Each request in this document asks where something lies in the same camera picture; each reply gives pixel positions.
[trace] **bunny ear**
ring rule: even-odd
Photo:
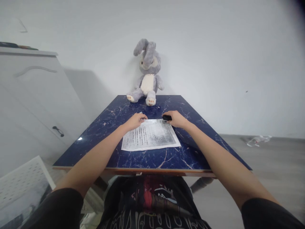
[[[148,45],[148,40],[145,39],[145,38],[141,39],[141,40],[138,42],[137,46],[135,47],[135,49],[134,49],[134,51],[133,51],[133,54],[134,54],[135,56],[141,54],[142,50],[146,50],[147,45]]]
[[[155,49],[156,49],[156,43],[155,42],[149,42],[146,48],[146,55],[144,57],[143,60],[143,66],[145,68],[149,68],[149,66],[152,64],[153,61],[153,55],[155,53]]]

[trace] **wrist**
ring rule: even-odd
[[[125,123],[122,124],[122,125],[120,125],[120,126],[118,127],[118,130],[122,131],[122,132],[124,133],[124,135],[125,135],[128,131],[130,131],[129,128],[128,128],[128,126],[127,126]]]
[[[194,124],[191,123],[190,121],[187,121],[184,126],[183,126],[183,129],[186,131],[186,132],[189,132],[192,130],[192,128],[194,128]]]

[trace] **hand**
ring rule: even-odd
[[[164,90],[164,86],[162,84],[159,84],[158,88],[163,91]]]
[[[171,124],[174,127],[179,127],[185,129],[190,122],[183,117],[178,111],[167,111],[163,115],[170,115],[172,117],[171,121],[167,123]]]
[[[127,131],[133,130],[135,128],[138,128],[141,125],[141,123],[144,122],[143,119],[148,119],[145,114],[135,113],[122,126],[124,126]]]

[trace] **plastic bottle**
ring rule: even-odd
[[[258,146],[259,147],[259,143],[260,142],[269,142],[270,139],[272,138],[272,136],[268,135],[268,136],[256,136],[254,138],[252,138],[249,142],[247,142],[247,145],[252,147],[252,146]]]

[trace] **cabinet handle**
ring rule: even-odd
[[[28,71],[31,70],[31,69],[42,69],[42,70],[45,70],[45,71],[48,71],[48,72],[57,73],[57,71],[51,70],[51,69],[48,69],[48,68],[45,68],[45,67],[30,66],[30,67],[27,67],[26,69],[24,69],[22,72],[19,72],[19,73],[15,74],[15,77],[22,76],[22,75],[24,75],[26,72],[28,72]]]
[[[54,126],[54,127],[52,127],[52,128],[55,129],[55,130],[57,130],[58,133],[60,133],[60,136],[61,136],[61,137],[64,136],[64,133],[63,133],[60,129],[58,129],[56,126]]]

